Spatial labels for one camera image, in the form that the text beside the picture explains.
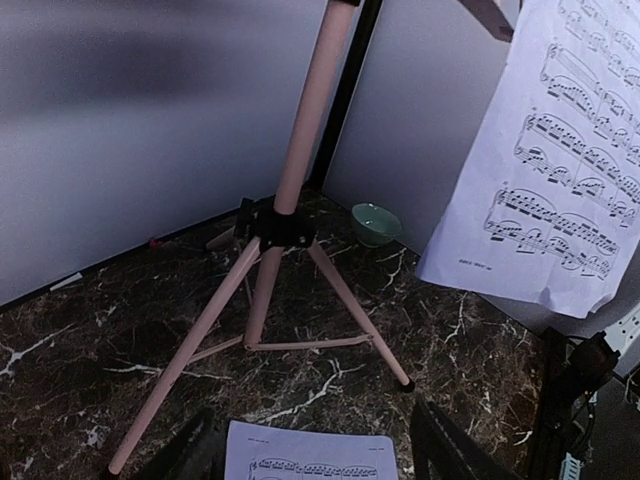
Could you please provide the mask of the pink folding music stand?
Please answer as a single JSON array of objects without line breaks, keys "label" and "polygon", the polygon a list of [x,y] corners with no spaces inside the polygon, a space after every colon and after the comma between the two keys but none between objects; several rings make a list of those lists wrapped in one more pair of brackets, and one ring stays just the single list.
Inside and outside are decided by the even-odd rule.
[{"label": "pink folding music stand", "polygon": [[[414,391],[414,381],[402,368],[329,256],[320,246],[315,229],[297,209],[322,115],[329,100],[354,13],[359,5],[357,1],[327,3],[297,108],[274,203],[270,208],[254,212],[251,202],[246,200],[237,217],[235,227],[213,239],[213,244],[220,245],[231,240],[236,234],[249,236],[249,241],[238,260],[162,371],[151,394],[102,473],[102,478],[116,479],[120,476],[127,460],[187,365],[237,344],[243,345],[248,351],[284,351],[370,343],[396,377],[400,390],[407,393]],[[272,292],[283,252],[287,248],[307,251],[360,326],[362,335],[312,342],[262,342],[261,335]],[[250,314],[244,334],[217,346],[201,349],[200,345],[210,328],[254,265],[259,267],[259,271],[254,294],[250,300]]]}]

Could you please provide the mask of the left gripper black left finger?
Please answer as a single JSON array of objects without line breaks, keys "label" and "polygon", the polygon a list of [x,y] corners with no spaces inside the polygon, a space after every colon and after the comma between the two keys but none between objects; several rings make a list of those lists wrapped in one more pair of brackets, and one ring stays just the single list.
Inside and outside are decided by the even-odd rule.
[{"label": "left gripper black left finger", "polygon": [[140,479],[223,479],[225,429],[212,408],[201,409],[144,467]]}]

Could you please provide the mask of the pale green ceramic bowl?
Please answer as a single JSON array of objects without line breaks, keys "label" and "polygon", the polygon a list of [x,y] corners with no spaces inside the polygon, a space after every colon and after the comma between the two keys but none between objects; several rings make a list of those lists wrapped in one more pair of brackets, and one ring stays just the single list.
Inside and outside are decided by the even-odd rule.
[{"label": "pale green ceramic bowl", "polygon": [[401,221],[392,212],[373,203],[354,205],[351,224],[357,240],[369,248],[387,245],[403,231]]}]

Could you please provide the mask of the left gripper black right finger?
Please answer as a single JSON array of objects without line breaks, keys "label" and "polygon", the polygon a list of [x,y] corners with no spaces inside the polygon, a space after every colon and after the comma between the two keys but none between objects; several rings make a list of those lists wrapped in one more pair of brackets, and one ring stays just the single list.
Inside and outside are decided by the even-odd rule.
[{"label": "left gripper black right finger", "polygon": [[411,413],[411,449],[416,479],[519,479],[503,468],[433,402],[417,397]]}]

